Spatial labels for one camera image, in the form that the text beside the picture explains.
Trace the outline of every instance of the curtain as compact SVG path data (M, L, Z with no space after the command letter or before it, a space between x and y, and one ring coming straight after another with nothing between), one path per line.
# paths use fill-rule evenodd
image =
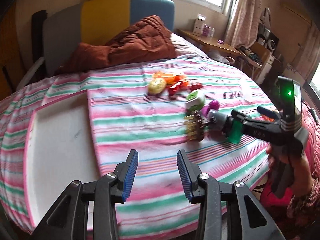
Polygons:
M225 43L235 48L251 47L257 39L261 0L236 0Z
M298 51L292 66L307 80L315 73L320 61L320 32L314 22L308 30L304 45Z

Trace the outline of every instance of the purple container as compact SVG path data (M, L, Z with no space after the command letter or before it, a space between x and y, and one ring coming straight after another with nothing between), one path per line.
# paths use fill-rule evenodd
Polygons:
M203 26L203 30L202 30L202 36L205 36L207 37L209 35L209 32L210 32L210 26L208 25L204 25Z

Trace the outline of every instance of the white box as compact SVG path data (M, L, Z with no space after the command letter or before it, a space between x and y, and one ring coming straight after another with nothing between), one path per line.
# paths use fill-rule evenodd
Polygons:
M256 79L256 83L261 85L264 81L264 79L266 78L266 75L269 73L270 69L272 68L272 65L270 65L269 63L265 63L258 78Z
M269 63L270 65L272 65L274 61L275 61L275 57L272 56L272 55L270 55L269 58L268 58L268 60L267 60L267 63Z
M204 24L205 24L205 16L198 14L197 18L195 19L193 34L200 36L202 34Z

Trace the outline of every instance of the purple toy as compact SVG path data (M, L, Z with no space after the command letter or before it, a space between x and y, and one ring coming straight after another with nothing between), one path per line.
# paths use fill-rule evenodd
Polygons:
M210 111L211 109L218 111L218 110L219 110L219 107L220 107L219 102L218 102L217 100L213 100L213 101L211 101L211 102L209 103L209 106L205 106L205 107L202 108L202 114L203 114L205 117L207 117L207 115L208 115L208 113L209 113L209 111Z

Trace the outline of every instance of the headboard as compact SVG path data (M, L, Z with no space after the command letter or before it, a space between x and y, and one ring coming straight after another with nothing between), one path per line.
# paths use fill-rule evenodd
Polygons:
M91 0L55 13L43 25L47 73L52 76L79 42L104 45L149 15L158 15L165 26L173 30L174 2L171 0Z

